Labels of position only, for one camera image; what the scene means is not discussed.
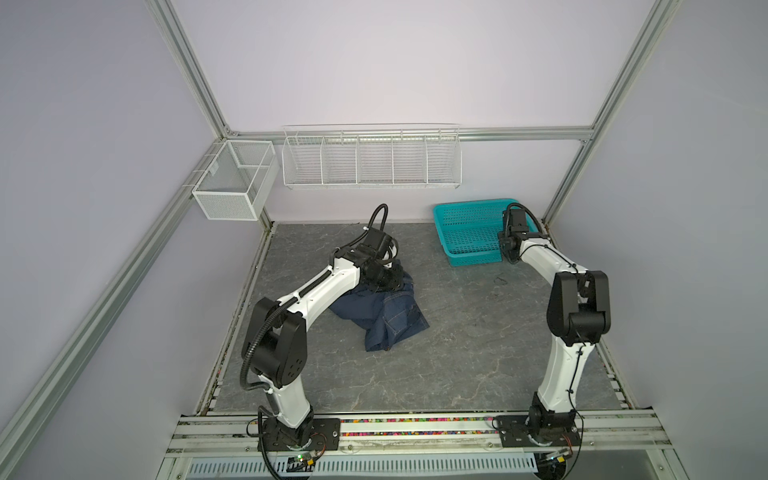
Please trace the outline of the teal plastic basket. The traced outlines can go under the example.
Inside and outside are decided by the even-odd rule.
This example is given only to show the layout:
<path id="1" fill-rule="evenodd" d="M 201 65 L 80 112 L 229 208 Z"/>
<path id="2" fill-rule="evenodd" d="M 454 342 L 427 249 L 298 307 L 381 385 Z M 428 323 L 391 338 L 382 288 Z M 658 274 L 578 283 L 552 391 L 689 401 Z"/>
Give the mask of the teal plastic basket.
<path id="1" fill-rule="evenodd" d="M 502 261 L 498 234 L 503 214 L 515 199 L 439 204 L 433 208 L 436 231 L 452 267 Z"/>

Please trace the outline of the dark blue denim trousers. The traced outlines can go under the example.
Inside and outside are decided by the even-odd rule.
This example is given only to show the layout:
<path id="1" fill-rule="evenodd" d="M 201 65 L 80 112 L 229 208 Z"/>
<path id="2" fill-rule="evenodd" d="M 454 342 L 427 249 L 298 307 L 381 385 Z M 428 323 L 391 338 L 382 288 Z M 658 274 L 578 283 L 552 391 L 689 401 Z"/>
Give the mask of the dark blue denim trousers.
<path id="1" fill-rule="evenodd" d="M 367 352 L 388 351 L 395 344 L 429 328 L 415 298 L 413 278 L 400 260 L 394 261 L 402 282 L 396 290 L 372 289 L 358 285 L 334 301 L 330 310 L 338 317 L 353 322 L 365 331 Z"/>

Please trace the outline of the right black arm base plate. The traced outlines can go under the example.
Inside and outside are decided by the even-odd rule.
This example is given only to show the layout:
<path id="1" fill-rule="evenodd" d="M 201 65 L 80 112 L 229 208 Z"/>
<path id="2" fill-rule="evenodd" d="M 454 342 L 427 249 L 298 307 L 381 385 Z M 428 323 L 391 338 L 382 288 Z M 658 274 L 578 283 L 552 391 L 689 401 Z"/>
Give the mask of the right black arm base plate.
<path id="1" fill-rule="evenodd" d="M 575 448 L 582 444 L 580 429 L 568 416 L 545 422 L 523 414 L 498 415 L 491 425 L 504 448 Z"/>

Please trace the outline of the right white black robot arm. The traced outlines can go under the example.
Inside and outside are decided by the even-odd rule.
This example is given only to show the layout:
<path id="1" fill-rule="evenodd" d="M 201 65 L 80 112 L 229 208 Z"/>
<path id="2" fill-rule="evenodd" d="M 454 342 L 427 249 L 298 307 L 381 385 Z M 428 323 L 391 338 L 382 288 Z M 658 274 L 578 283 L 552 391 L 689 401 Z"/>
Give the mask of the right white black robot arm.
<path id="1" fill-rule="evenodd" d="M 576 427 L 576 397 L 587 359 L 611 328 L 609 280 L 557 250 L 518 202 L 503 210 L 498 242 L 504 259 L 531 266 L 551 287 L 546 309 L 551 349 L 525 423 L 532 442 L 546 445 Z"/>

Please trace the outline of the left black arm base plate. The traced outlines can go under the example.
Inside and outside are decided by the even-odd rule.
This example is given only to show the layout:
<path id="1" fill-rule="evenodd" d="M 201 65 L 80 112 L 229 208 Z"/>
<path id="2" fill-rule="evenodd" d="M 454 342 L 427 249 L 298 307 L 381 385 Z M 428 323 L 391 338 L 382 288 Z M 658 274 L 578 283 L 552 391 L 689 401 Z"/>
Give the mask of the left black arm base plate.
<path id="1" fill-rule="evenodd" d="M 289 428 L 275 418 L 262 422 L 265 449 L 269 452 L 298 450 L 336 451 L 341 439 L 340 418 L 311 418 Z"/>

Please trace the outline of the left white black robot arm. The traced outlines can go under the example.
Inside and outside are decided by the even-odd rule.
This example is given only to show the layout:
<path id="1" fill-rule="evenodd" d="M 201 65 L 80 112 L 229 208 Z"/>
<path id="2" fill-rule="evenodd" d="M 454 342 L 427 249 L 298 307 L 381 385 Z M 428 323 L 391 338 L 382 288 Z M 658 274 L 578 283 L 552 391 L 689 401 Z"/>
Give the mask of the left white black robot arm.
<path id="1" fill-rule="evenodd" d="M 402 268 L 396 264 L 399 245 L 385 232 L 388 211 L 387 204 L 378 205 L 363 232 L 335 248 L 324 269 L 307 283 L 254 306 L 242 346 L 239 386 L 266 393 L 275 422 L 268 432 L 289 448 L 311 442 L 314 411 L 301 379 L 310 327 L 336 300 L 360 285 L 390 292 L 403 284 Z"/>

